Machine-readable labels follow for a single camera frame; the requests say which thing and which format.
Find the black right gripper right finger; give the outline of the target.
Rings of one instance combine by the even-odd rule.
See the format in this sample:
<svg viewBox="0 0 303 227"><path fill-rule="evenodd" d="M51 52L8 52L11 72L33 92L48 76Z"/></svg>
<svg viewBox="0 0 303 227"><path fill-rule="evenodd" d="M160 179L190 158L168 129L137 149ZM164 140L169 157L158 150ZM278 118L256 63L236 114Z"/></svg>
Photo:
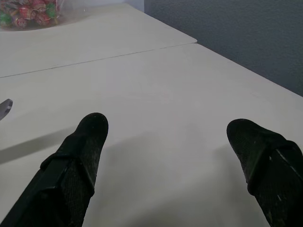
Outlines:
<svg viewBox="0 0 303 227"><path fill-rule="evenodd" d="M303 154L281 134L247 119L227 126L249 194L255 197L272 227L303 225Z"/></svg>

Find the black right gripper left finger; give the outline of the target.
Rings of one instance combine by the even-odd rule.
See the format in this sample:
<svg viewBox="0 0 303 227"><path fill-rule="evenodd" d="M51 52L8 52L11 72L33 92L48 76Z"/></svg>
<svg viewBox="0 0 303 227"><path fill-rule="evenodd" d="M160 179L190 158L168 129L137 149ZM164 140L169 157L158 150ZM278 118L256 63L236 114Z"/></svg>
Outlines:
<svg viewBox="0 0 303 227"><path fill-rule="evenodd" d="M45 159L2 227L81 227L95 193L100 155L108 134L107 118L91 113Z"/></svg>

